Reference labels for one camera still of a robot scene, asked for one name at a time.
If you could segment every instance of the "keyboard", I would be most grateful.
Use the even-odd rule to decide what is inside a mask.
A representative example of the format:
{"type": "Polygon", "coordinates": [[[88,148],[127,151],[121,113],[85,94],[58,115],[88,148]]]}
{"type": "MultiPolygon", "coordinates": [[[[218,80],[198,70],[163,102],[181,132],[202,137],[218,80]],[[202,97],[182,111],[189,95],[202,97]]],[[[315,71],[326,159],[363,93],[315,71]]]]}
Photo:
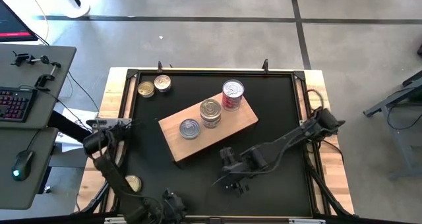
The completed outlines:
{"type": "Polygon", "coordinates": [[[35,89],[0,87],[0,121],[24,123],[36,94],[35,89]]]}

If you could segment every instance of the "small can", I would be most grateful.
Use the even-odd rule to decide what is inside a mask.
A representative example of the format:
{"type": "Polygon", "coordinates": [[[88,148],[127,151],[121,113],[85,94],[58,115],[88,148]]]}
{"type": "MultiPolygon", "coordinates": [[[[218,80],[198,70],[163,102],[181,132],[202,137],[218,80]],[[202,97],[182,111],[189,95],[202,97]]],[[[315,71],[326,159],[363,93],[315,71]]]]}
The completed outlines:
{"type": "Polygon", "coordinates": [[[134,192],[140,191],[140,188],[142,187],[142,183],[140,181],[140,178],[138,178],[137,176],[134,176],[134,175],[127,175],[126,181],[129,183],[129,185],[131,186],[131,188],[134,192]]]}
{"type": "Polygon", "coordinates": [[[166,75],[159,75],[154,80],[154,85],[159,92],[168,92],[171,88],[171,79],[166,75]]]}
{"type": "Polygon", "coordinates": [[[240,107],[242,101],[243,92],[245,87],[242,82],[230,79],[224,82],[223,85],[223,108],[227,111],[235,111],[240,107]]]}
{"type": "Polygon", "coordinates": [[[145,97],[149,98],[154,95],[154,85],[150,81],[141,82],[138,86],[138,93],[145,97]]]}
{"type": "Polygon", "coordinates": [[[207,128],[215,128],[222,118],[222,106],[214,99],[204,100],[200,107],[200,117],[202,123],[207,128]]]}
{"type": "Polygon", "coordinates": [[[194,119],[185,119],[179,126],[180,135],[185,139],[195,139],[199,135],[199,124],[194,119]]]}

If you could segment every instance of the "monitor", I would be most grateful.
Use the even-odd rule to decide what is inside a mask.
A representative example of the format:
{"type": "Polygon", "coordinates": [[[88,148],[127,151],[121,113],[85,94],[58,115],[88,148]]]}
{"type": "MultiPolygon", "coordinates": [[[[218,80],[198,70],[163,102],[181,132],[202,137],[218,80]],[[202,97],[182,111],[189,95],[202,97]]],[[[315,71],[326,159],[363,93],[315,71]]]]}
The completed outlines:
{"type": "Polygon", "coordinates": [[[35,33],[0,0],[0,42],[36,41],[35,33]]]}

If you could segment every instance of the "black tray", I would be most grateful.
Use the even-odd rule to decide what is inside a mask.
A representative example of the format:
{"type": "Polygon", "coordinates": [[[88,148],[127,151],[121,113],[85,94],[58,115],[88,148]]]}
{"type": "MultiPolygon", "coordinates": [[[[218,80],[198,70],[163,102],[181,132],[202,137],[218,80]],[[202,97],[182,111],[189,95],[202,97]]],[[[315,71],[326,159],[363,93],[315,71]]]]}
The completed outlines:
{"type": "MultiPolygon", "coordinates": [[[[130,70],[128,78],[136,75],[138,85],[145,80],[153,82],[159,74],[130,70]]],[[[257,143],[273,141],[299,125],[295,72],[169,70],[164,74],[171,77],[169,92],[156,91],[151,98],[133,94],[131,118],[142,124],[132,128],[122,170],[141,178],[142,195],[161,200],[163,191],[170,188],[182,197],[188,214],[193,216],[312,216],[315,194],[305,170],[304,146],[290,149],[273,173],[248,180],[250,191],[240,197],[218,183],[210,187],[222,166],[221,148],[231,146],[239,154],[257,143]],[[244,96],[259,118],[258,123],[174,163],[158,121],[220,93],[230,78],[245,86],[244,96]]],[[[125,91],[122,105],[126,104],[128,86],[125,91]]],[[[267,157],[275,157],[277,152],[274,148],[267,157]]]]}

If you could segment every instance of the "gray floor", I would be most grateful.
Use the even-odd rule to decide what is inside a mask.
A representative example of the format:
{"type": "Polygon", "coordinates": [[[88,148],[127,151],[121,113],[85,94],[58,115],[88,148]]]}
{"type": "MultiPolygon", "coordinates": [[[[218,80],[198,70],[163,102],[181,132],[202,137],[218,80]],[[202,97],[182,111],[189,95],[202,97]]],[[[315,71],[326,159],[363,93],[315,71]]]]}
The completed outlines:
{"type": "MultiPolygon", "coordinates": [[[[294,16],[291,0],[86,1],[90,14],[103,16],[294,16]]],[[[422,19],[422,0],[298,3],[302,18],[422,19]]],[[[42,5],[47,14],[58,13],[42,5]]],[[[78,48],[71,71],[97,103],[110,67],[151,67],[160,60],[174,67],[259,68],[265,58],[273,69],[304,67],[295,23],[50,21],[49,27],[49,42],[78,48]]],[[[339,140],[356,214],[422,222],[422,178],[387,179],[401,167],[392,137],[380,115],[362,114],[422,69],[415,54],[422,24],[303,24],[303,33],[311,68],[323,70],[332,110],[346,120],[339,140]]],[[[62,96],[69,93],[66,85],[62,96]]],[[[94,110],[76,87],[63,101],[94,110]]],[[[48,181],[53,194],[37,196],[27,211],[0,211],[0,218],[71,213],[81,177],[81,170],[54,169],[48,181]]]]}

